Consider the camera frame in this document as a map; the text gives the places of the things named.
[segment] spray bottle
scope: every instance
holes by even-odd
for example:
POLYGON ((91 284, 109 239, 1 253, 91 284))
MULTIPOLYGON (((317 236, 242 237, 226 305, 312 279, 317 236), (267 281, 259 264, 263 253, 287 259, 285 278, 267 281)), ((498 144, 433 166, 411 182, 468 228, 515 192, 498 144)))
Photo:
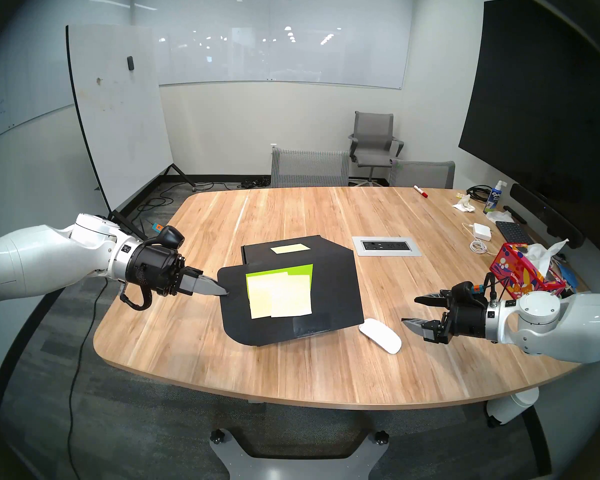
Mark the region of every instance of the spray bottle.
POLYGON ((503 180, 499 180, 498 184, 491 190, 491 194, 489 194, 489 199, 487 199, 487 204, 484 205, 485 215, 490 211, 494 211, 496 209, 498 201, 500 200, 500 195, 502 194, 502 186, 507 187, 507 183, 503 180))

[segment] red marker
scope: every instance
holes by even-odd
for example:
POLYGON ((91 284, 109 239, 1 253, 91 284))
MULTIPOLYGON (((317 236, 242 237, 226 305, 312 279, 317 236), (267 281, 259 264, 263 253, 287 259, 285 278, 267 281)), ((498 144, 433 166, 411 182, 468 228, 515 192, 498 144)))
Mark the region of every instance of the red marker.
POLYGON ((418 191, 420 194, 422 194, 424 197, 428 198, 429 196, 427 196, 427 193, 425 191, 423 191, 422 189, 420 189, 417 185, 414 185, 413 188, 418 191))

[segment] sticky note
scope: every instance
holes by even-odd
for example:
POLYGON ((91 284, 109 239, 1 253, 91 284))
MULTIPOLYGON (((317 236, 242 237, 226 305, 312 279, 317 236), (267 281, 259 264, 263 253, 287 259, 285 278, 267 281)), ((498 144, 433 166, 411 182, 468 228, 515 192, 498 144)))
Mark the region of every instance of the sticky note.
POLYGON ((310 264, 246 274, 251 318, 311 314, 313 269, 310 264))
POLYGON ((279 289, 272 292, 271 316, 303 316, 311 314, 311 286, 308 275, 288 275, 279 289))
POLYGON ((274 293, 284 289, 281 280, 288 277, 287 272, 270 273, 247 277, 247 291, 251 318, 271 316, 274 293))
POLYGON ((271 250, 275 254, 294 253, 296 251, 307 251, 309 249, 311 248, 308 248, 304 244, 290 244, 288 246, 278 246, 277 248, 271 248, 271 250))

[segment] white mouse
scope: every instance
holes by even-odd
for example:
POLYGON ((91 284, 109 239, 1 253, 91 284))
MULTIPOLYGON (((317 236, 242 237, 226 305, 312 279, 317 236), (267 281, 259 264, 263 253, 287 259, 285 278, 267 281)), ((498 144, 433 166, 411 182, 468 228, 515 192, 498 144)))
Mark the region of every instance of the white mouse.
POLYGON ((357 326, 360 332, 374 341, 387 353, 395 354, 403 347, 403 341, 398 334, 391 330, 387 325, 374 318, 367 318, 362 325, 357 326))

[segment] chair backrest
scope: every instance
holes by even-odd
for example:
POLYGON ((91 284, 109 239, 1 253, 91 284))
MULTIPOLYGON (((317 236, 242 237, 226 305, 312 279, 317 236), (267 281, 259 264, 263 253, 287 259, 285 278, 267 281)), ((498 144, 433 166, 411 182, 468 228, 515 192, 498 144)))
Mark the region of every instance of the chair backrest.
POLYGON ((356 111, 353 136, 358 140, 359 148, 389 151, 394 137, 394 114, 356 111))
POLYGON ((273 148, 271 187, 347 187, 349 152, 291 151, 273 148))
POLYGON ((456 164, 453 161, 404 161, 391 158, 391 187, 453 189, 456 164))

